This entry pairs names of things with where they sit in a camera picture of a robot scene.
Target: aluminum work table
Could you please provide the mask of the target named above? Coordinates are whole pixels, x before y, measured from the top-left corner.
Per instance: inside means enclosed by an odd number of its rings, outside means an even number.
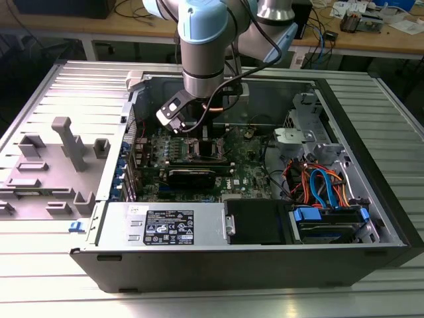
[[[55,116],[69,116],[83,142],[113,138],[128,98],[129,70],[177,66],[107,62],[55,65],[0,140],[0,182],[25,133],[59,143]],[[365,73],[264,70],[326,79],[424,238],[424,128],[378,78]],[[84,235],[67,220],[0,221],[2,317],[405,317],[424,315],[424,256],[378,270],[351,288],[109,294],[68,255]]]

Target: workbench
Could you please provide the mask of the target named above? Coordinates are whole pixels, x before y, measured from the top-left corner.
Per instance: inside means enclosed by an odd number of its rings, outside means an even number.
[[[6,0],[0,0],[0,33],[28,35],[10,14]],[[105,20],[76,17],[49,17],[21,15],[13,7],[18,19],[39,37],[73,38],[82,42],[88,60],[97,60],[93,41],[122,41],[135,43],[173,44],[176,24],[154,18],[154,26],[149,26],[135,19],[124,18],[112,12]],[[125,3],[120,12],[131,15],[130,6]],[[357,32],[354,34],[340,31],[340,19],[329,16],[331,9],[317,9],[319,19],[327,30],[337,32],[333,54],[369,56],[380,58],[421,59],[424,55],[424,32],[408,35],[388,25],[384,25],[381,34]],[[414,6],[414,15],[424,15],[424,9]],[[294,40],[290,51],[294,51],[291,68],[300,68],[305,55],[313,52],[318,40],[311,28],[307,28],[301,40]]]
[[[69,116],[83,142],[110,138],[128,99],[130,70],[171,64],[73,62],[52,67],[0,140],[0,182],[24,133],[60,143],[55,116]],[[260,76],[327,81],[399,202],[424,237],[424,128],[381,79],[365,73],[267,69]],[[84,235],[67,220],[0,221],[0,312],[4,317],[405,317],[424,315],[424,256],[378,270],[351,288],[108,294],[68,255]]]

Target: warning label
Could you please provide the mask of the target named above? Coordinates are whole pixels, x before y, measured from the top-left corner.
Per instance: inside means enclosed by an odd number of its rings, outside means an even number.
[[[145,245],[194,244],[193,210],[147,211]]]

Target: motherboard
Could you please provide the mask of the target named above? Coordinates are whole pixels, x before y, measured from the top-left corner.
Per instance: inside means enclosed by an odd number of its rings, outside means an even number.
[[[262,138],[254,133],[248,127],[233,127],[219,138],[202,141],[158,129],[139,138],[135,156],[142,187],[137,200],[209,203],[271,198],[260,161]]]

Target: blue cable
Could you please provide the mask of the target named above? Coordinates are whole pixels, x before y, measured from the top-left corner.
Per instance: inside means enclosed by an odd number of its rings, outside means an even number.
[[[330,205],[332,207],[334,207],[334,208],[339,207],[339,205],[337,204],[336,197],[333,194],[333,189],[332,189],[330,177],[322,169],[316,169],[316,170],[312,171],[312,173],[311,173],[311,177],[310,177],[309,183],[311,184],[312,195],[315,197],[315,199],[318,200],[318,202],[323,206],[324,209],[327,207],[327,205],[325,204],[324,200],[321,199],[321,197],[317,193],[317,190],[315,189],[315,175],[317,173],[321,173],[323,175],[323,177],[324,177],[325,185],[327,186],[327,194],[329,196]]]
[[[321,33],[321,31],[313,25],[307,25],[307,27],[309,28],[313,28],[315,31],[317,31],[319,33],[319,38],[321,40],[321,51],[319,53],[319,57],[318,57],[318,61],[315,63],[315,67],[317,67],[317,65],[322,63],[322,58],[323,58],[323,53],[324,53],[324,38],[323,38],[323,34]]]

